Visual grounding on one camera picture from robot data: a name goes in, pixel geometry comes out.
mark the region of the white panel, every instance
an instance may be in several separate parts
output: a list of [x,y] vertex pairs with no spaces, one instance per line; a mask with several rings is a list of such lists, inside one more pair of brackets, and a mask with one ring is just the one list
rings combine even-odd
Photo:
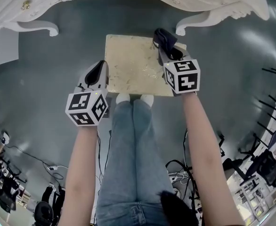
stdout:
[[10,29],[0,30],[0,64],[19,59],[19,33]]

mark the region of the white marker cube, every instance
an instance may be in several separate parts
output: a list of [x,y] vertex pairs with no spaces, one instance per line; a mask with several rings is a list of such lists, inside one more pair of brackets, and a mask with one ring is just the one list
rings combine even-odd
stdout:
[[69,94],[66,114],[76,126],[97,126],[108,104],[101,90]]
[[200,67],[196,59],[165,63],[164,74],[176,94],[200,89]]

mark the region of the blue jeans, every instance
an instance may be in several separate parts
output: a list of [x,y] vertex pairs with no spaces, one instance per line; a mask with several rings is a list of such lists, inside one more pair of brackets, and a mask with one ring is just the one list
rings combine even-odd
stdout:
[[150,107],[142,100],[117,105],[111,148],[97,201],[99,226],[169,225],[163,190],[173,192],[158,154]]

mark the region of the shoe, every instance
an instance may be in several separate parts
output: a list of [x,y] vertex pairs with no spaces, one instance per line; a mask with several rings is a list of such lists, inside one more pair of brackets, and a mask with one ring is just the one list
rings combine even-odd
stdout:
[[1,142],[3,145],[7,145],[9,143],[9,135],[5,131],[3,132],[3,137],[2,137]]
[[142,95],[140,100],[144,101],[149,105],[149,107],[152,107],[154,103],[154,96],[153,95]]
[[55,193],[57,189],[55,188],[54,184],[49,183],[49,186],[52,187],[52,192]]
[[120,102],[123,102],[123,101],[130,101],[130,95],[125,93],[124,94],[120,93],[116,98],[116,105],[118,105]]

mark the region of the person's right arm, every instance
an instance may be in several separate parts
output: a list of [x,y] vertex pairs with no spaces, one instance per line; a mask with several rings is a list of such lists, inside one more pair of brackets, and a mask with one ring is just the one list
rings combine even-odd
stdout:
[[224,174],[219,145],[195,93],[182,95],[188,142],[205,225],[244,225]]

